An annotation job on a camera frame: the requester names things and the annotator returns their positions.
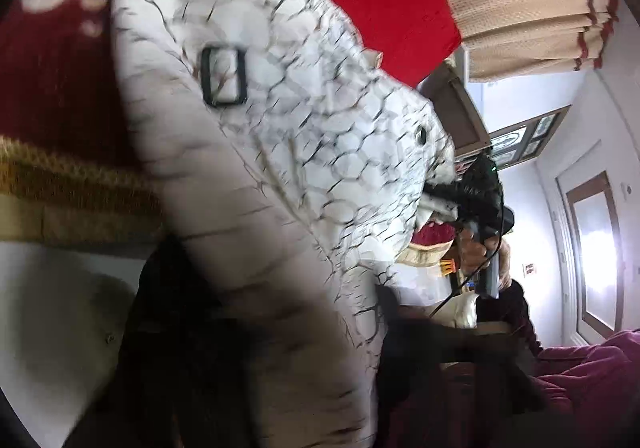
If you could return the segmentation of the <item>maroon sleeve forearm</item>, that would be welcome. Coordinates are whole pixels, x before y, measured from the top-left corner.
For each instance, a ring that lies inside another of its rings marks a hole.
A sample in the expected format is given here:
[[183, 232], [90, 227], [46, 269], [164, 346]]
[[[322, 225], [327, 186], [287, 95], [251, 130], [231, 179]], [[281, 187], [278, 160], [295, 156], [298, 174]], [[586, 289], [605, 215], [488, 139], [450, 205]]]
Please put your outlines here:
[[508, 327], [533, 357], [532, 379], [550, 408], [570, 416], [581, 447], [639, 445], [639, 331], [623, 330], [601, 344], [541, 346], [522, 286], [476, 300], [477, 321]]

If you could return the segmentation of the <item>right hand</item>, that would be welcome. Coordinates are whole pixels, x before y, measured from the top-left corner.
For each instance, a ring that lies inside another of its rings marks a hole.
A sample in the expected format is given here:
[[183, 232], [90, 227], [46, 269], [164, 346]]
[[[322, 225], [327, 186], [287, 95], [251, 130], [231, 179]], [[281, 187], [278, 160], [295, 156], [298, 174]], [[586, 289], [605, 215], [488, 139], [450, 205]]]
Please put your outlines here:
[[[480, 263], [484, 258], [495, 251], [498, 245], [498, 238], [492, 237], [487, 239], [483, 244], [474, 240], [474, 234], [468, 228], [464, 228], [458, 239], [458, 252], [460, 257], [460, 267], [462, 272], [467, 276], [472, 274], [476, 268], [480, 267]], [[499, 261], [499, 280], [500, 291], [509, 289], [512, 284], [510, 275], [510, 246], [505, 242], [501, 242], [498, 253]]]

